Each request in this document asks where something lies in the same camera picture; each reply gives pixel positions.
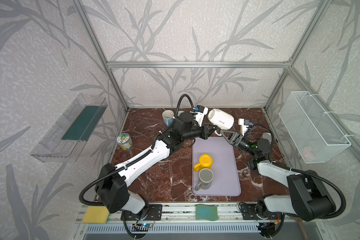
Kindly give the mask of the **white upside-down mug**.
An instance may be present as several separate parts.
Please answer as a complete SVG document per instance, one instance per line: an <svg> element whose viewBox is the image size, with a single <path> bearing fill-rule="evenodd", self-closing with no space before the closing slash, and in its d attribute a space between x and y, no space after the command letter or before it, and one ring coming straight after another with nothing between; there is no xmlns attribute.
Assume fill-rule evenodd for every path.
<svg viewBox="0 0 360 240"><path fill-rule="evenodd" d="M212 109L208 113L208 120L220 130L229 130L234 125L234 117L220 109Z"/></svg>

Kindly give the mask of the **light blue mug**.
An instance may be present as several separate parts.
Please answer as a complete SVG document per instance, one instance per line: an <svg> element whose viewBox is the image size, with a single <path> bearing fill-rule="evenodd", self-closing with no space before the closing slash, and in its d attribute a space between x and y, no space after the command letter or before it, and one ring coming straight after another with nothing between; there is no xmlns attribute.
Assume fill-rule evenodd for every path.
<svg viewBox="0 0 360 240"><path fill-rule="evenodd" d="M167 127L169 127L174 121L175 113L172 110L165 110L162 113L163 121Z"/></svg>

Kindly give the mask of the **grey mug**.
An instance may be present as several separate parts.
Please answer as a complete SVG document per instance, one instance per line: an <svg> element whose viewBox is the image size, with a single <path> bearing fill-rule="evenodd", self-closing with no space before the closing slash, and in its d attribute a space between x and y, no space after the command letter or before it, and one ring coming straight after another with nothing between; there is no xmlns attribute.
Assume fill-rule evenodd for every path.
<svg viewBox="0 0 360 240"><path fill-rule="evenodd" d="M214 179L214 173L208 168L201 169L199 171L198 181L194 187L195 191L208 190L212 186Z"/></svg>

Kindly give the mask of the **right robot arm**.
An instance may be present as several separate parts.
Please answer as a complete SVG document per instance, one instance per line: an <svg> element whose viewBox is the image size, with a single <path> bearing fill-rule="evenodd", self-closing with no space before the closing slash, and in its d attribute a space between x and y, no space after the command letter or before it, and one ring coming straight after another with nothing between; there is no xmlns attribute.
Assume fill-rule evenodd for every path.
<svg viewBox="0 0 360 240"><path fill-rule="evenodd" d="M252 156L249 160L252 170L289 189L288 195L270 195L262 199L269 212L281 212L309 222L333 219L345 211L346 197L335 184L315 171L288 168L272 161L274 138L250 141L247 134L229 130L221 130L220 134L230 145Z"/></svg>

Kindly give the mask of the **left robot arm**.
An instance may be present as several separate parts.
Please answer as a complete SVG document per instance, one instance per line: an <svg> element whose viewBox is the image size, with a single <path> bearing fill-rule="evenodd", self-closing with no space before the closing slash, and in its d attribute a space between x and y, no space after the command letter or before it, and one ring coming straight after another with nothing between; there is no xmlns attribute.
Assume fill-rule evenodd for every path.
<svg viewBox="0 0 360 240"><path fill-rule="evenodd" d="M214 110L200 105L193 106L191 112L175 113L173 122L153 138L147 149L115 166L104 165L98 178L80 192L79 201L87 206L105 206L111 214L128 211L138 216L147 215L149 203L128 187L150 167L183 148L185 141L206 140L217 126L203 120L214 114Z"/></svg>

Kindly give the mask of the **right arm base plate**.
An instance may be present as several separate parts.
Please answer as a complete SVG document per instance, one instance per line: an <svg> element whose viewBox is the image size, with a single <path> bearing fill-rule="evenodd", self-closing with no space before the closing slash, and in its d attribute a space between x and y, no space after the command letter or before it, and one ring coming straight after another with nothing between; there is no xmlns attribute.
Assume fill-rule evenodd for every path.
<svg viewBox="0 0 360 240"><path fill-rule="evenodd" d="M244 203L240 202L239 211L242 214L243 220L265 220L276 221L279 220L279 214L276 212L270 212L264 204L261 203Z"/></svg>

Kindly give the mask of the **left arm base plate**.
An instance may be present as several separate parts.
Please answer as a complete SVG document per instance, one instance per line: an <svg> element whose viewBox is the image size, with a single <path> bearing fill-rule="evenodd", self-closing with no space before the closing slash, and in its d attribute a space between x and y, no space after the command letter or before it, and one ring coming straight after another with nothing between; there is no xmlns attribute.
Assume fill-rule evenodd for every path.
<svg viewBox="0 0 360 240"><path fill-rule="evenodd" d="M133 214L130 211L123 211L121 220L126 221L137 221L137 220L148 220L148 221L159 221L162 218L163 205L161 204L150 204L144 207L138 214Z"/></svg>

